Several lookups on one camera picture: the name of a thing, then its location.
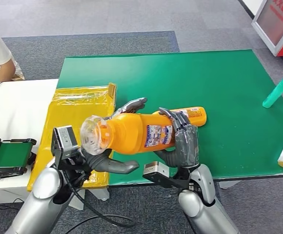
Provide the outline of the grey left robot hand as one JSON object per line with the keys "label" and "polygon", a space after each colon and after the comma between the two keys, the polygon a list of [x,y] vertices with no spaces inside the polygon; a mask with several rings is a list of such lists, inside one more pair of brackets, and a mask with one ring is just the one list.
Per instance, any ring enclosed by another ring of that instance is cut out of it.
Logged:
{"label": "grey left robot hand", "polygon": [[[141,97],[138,99],[131,100],[122,107],[118,108],[112,115],[104,117],[104,120],[110,120],[115,118],[122,113],[135,113],[138,110],[143,109],[147,102],[147,98]],[[139,164],[135,160],[129,160],[126,162],[120,162],[109,158],[112,149],[102,150],[100,154],[92,154],[92,146],[89,146],[89,139],[85,136],[85,127],[81,127],[81,148],[80,153],[86,159],[87,164],[92,170],[97,172],[109,172],[114,174],[129,174],[138,168]]]}

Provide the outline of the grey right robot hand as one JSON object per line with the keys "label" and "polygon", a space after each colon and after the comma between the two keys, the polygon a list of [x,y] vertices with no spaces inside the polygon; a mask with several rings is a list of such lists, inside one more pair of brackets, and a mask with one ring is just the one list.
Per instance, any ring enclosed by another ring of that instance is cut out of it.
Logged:
{"label": "grey right robot hand", "polygon": [[199,164],[197,127],[191,124],[183,112],[174,112],[160,107],[159,113],[166,115],[172,121],[175,131],[175,149],[154,151],[154,154],[169,167],[197,166]]}

